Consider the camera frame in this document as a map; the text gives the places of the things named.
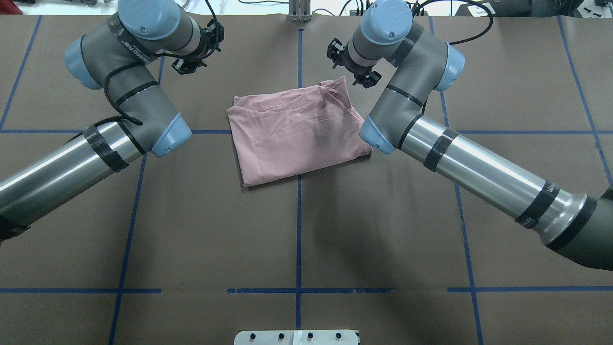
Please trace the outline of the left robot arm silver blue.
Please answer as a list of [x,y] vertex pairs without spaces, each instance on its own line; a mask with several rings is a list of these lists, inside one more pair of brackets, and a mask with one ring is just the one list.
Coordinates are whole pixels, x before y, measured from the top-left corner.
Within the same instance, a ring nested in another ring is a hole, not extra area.
[[114,115],[2,181],[1,240],[23,234],[139,157],[164,157],[189,140],[190,127],[148,66],[169,57],[178,74],[191,74],[223,40],[215,13],[201,25],[174,0],[120,0],[116,13],[74,41],[64,65],[81,85],[103,91]]

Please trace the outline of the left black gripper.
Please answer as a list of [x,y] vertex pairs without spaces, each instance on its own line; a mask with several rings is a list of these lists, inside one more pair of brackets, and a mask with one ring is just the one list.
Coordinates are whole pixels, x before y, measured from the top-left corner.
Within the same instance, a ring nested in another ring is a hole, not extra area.
[[199,27],[199,34],[198,46],[193,51],[193,57],[206,59],[214,52],[221,52],[221,48],[219,47],[222,42],[221,26],[209,26],[207,28]]

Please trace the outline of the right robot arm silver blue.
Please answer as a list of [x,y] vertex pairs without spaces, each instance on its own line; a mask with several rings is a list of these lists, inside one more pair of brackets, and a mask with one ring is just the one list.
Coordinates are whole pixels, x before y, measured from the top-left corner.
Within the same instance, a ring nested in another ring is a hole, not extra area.
[[432,92],[458,79],[465,57],[413,20],[402,0],[377,0],[347,43],[333,39],[328,59],[370,88],[382,59],[396,68],[360,131],[385,154],[400,150],[538,233],[543,245],[587,268],[613,268],[612,190],[571,194],[423,113]]

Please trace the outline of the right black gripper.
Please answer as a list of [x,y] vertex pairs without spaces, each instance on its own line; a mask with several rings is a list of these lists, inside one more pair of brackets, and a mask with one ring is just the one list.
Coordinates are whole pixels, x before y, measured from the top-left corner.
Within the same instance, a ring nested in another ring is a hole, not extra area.
[[344,66],[348,70],[348,72],[353,74],[362,75],[365,72],[365,68],[355,62],[350,56],[348,46],[343,46],[343,48],[340,48],[340,46],[338,46],[336,48],[336,55],[336,65]]

